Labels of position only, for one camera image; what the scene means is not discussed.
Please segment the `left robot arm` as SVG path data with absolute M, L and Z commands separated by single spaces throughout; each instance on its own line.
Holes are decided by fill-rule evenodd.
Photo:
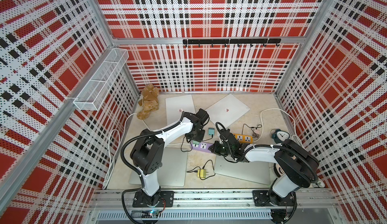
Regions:
M 188 142 L 201 142 L 205 135 L 204 126 L 209 119 L 204 109 L 199 109 L 197 113 L 182 112 L 175 123 L 160 130 L 145 129 L 123 144 L 121 160 L 137 173 L 141 192 L 149 201 L 158 201 L 160 198 L 157 170 L 162 166 L 164 148 L 180 136 L 184 136 Z

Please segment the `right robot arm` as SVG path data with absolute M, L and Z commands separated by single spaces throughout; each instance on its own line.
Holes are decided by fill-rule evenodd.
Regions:
M 276 144 L 247 144 L 237 141 L 228 130 L 221 130 L 220 140 L 209 147 L 219 156 L 230 156 L 235 163 L 271 162 L 284 174 L 269 189 L 269 196 L 284 199 L 299 188 L 308 188 L 318 182 L 319 161 L 291 139 Z

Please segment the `black charger cable yellow adapter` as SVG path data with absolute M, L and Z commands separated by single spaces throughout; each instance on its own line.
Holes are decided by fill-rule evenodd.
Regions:
M 206 172 L 207 172 L 206 179 L 209 179 L 209 178 L 214 177 L 216 175 L 214 162 L 211 159 L 206 161 L 203 166 L 196 166 L 193 169 L 186 171 L 186 173 L 195 173 L 197 175 L 198 169 L 205 169 L 206 170 Z

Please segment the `black charger cable pink adapter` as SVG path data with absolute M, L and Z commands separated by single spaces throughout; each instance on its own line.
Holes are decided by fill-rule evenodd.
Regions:
M 258 130 L 258 129 L 261 129 L 262 128 L 262 124 L 258 124 L 258 125 L 256 125 L 256 126 L 249 126 L 249 125 L 247 125 L 247 124 L 243 124 L 243 126 L 242 126 L 242 134 L 243 134 L 243 132 L 244 132 L 244 127 L 247 127 L 247 128 L 249 128 L 251 131 L 252 131 L 252 134 L 253 135 L 256 135 L 256 130 Z

